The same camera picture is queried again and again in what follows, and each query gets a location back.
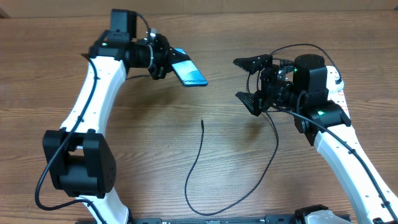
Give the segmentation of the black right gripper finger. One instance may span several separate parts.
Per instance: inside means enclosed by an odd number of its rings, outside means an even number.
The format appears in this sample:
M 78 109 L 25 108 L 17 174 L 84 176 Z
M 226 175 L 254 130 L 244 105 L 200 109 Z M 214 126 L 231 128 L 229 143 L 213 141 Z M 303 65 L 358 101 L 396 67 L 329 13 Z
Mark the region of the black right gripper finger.
M 239 91 L 235 96 L 243 103 L 252 115 L 259 116 L 262 113 L 263 103 L 262 98 L 258 93 L 245 93 Z
M 273 57 L 271 55 L 263 54 L 254 57 L 236 58 L 233 63 L 245 72 L 255 74 L 266 67 L 271 67 L 272 60 Z

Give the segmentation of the black Samsung Galaxy smartphone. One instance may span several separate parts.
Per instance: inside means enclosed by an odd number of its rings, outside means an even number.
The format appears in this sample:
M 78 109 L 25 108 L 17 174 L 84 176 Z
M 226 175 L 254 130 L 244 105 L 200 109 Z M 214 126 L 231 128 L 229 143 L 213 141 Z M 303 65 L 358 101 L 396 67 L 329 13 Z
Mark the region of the black Samsung Galaxy smartphone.
M 175 48 L 181 53 L 185 53 L 184 49 Z M 180 63 L 171 64 L 173 71 L 177 75 L 178 79 L 185 87 L 196 87 L 196 86 L 207 86 L 208 82 L 205 77 L 201 74 L 199 69 L 190 59 Z

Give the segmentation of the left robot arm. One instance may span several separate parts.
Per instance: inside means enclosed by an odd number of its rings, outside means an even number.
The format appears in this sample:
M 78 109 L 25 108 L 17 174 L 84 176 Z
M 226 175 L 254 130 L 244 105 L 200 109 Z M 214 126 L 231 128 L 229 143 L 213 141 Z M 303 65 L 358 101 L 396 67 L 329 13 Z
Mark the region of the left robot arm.
M 85 55 L 88 70 L 76 103 L 58 130 L 42 141 L 53 186 L 82 203 L 96 223 L 132 223 L 130 210 L 114 188 L 116 160 L 105 140 L 106 125 L 121 85 L 131 68 L 146 68 L 154 80 L 174 72 L 184 86 L 207 84 L 182 50 L 173 48 L 155 29 L 136 37 L 140 14 L 111 11 L 111 23 Z

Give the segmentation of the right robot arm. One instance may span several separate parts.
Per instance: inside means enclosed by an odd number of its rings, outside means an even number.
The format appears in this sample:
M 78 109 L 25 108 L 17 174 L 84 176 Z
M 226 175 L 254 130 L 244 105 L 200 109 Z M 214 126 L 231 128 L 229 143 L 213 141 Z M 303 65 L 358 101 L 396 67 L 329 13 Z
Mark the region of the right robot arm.
M 260 73 L 255 93 L 236 96 L 254 116 L 269 108 L 290 114 L 295 127 L 332 168 L 359 222 L 397 223 L 397 196 L 386 185 L 356 136 L 335 69 L 321 55 L 299 55 L 290 63 L 287 81 L 271 55 L 236 58 L 249 74 Z

